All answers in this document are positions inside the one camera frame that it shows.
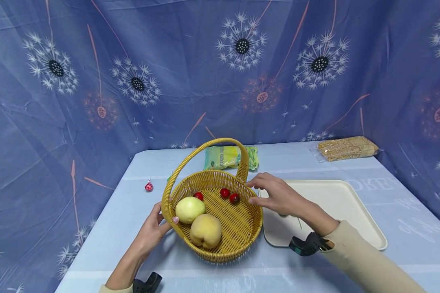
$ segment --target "yellow apple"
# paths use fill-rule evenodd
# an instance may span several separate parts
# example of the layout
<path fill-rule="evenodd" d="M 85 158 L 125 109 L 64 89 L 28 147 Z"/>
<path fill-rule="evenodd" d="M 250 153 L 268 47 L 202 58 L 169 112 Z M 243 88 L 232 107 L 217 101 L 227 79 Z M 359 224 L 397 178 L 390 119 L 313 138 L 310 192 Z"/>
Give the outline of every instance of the yellow apple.
<path fill-rule="evenodd" d="M 176 204 L 175 213 L 181 223 L 192 224 L 198 216 L 205 213 L 205 204 L 199 198 L 184 197 Z"/>
<path fill-rule="evenodd" d="M 203 214 L 198 216 L 190 229 L 191 242 L 205 249 L 213 249 L 220 243 L 220 221 L 212 215 Z"/>

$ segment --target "light blue tablecloth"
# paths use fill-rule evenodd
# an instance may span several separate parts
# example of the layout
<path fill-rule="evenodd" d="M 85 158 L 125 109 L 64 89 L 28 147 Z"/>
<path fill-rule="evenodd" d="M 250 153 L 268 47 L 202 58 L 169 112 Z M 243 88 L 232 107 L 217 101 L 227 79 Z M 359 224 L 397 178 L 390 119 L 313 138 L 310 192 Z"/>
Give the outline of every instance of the light blue tablecloth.
<path fill-rule="evenodd" d="M 309 149 L 316 142 L 257 145 L 258 172 L 282 179 L 343 179 L 349 182 L 388 240 L 384 253 L 427 292 L 440 292 L 440 221 L 375 158 L 319 163 Z M 97 220 L 57 293 L 97 292 L 161 200 L 172 169 L 189 149 L 137 154 Z M 182 170 L 177 182 L 204 166 L 204 153 Z M 153 192 L 145 192 L 149 177 Z M 319 254 L 300 257 L 270 246 L 260 234 L 238 261 L 211 265 L 173 232 L 151 253 L 138 278 L 156 271 L 163 280 L 158 292 L 361 292 Z"/>

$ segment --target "woven basket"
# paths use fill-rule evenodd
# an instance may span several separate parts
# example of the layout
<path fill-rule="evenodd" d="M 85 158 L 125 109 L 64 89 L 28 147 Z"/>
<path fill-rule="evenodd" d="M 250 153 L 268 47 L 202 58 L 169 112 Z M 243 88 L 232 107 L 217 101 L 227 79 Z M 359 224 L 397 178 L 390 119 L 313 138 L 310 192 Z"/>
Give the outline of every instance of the woven basket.
<path fill-rule="evenodd" d="M 221 170 L 204 170 L 184 178 L 171 192 L 177 176 L 189 160 L 205 148 L 221 142 L 231 142 L 241 149 L 241 161 L 236 176 Z M 182 161 L 168 180 L 161 206 L 163 216 L 189 247 L 207 261 L 229 262 L 240 257 L 256 240 L 261 231 L 262 209 L 248 203 L 249 198 L 256 197 L 256 193 L 245 184 L 248 168 L 249 157 L 246 148 L 235 139 L 218 138 L 195 149 Z M 237 193 L 241 201 L 236 205 L 230 204 L 228 199 L 220 196 L 222 188 L 228 188 L 231 193 Z M 219 219 L 222 227 L 220 244 L 214 249 L 195 246 L 189 237 L 190 225 L 181 222 L 174 224 L 173 222 L 173 217 L 176 215 L 175 208 L 179 201 L 184 197 L 191 197 L 198 191 L 204 195 L 207 213 Z"/>

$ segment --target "cherry tomato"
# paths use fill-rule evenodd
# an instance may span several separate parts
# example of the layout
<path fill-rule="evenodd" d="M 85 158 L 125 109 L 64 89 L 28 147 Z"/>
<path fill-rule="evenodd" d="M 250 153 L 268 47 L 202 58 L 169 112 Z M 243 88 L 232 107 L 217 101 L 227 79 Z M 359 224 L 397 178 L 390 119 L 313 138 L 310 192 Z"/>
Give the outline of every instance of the cherry tomato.
<path fill-rule="evenodd" d="M 232 204 L 237 204 L 240 202 L 240 197 L 239 195 L 233 193 L 232 195 L 230 195 L 230 203 Z"/>
<path fill-rule="evenodd" d="M 228 189 L 226 189 L 226 188 L 222 188 L 220 190 L 220 195 L 223 198 L 228 198 L 230 196 L 230 191 Z"/>
<path fill-rule="evenodd" d="M 199 200 L 201 200 L 201 201 L 204 201 L 204 196 L 203 196 L 202 193 L 200 193 L 200 192 L 196 192 L 196 193 L 194 194 L 194 197 L 195 197 L 195 198 L 199 198 Z"/>

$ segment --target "snack bag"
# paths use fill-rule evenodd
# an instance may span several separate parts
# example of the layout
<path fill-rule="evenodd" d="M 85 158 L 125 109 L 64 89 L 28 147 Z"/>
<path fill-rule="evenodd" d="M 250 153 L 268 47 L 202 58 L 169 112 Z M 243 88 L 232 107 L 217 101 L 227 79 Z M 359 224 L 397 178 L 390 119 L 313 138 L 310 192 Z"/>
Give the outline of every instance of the snack bag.
<path fill-rule="evenodd" d="M 339 161 L 358 157 L 371 157 L 378 153 L 378 146 L 364 136 L 320 142 L 315 157 L 322 161 Z"/>
<path fill-rule="evenodd" d="M 259 167 L 257 147 L 246 147 L 250 160 L 249 169 Z M 241 160 L 241 151 L 238 146 L 213 146 L 205 149 L 204 170 L 223 170 L 227 167 L 238 168 Z"/>

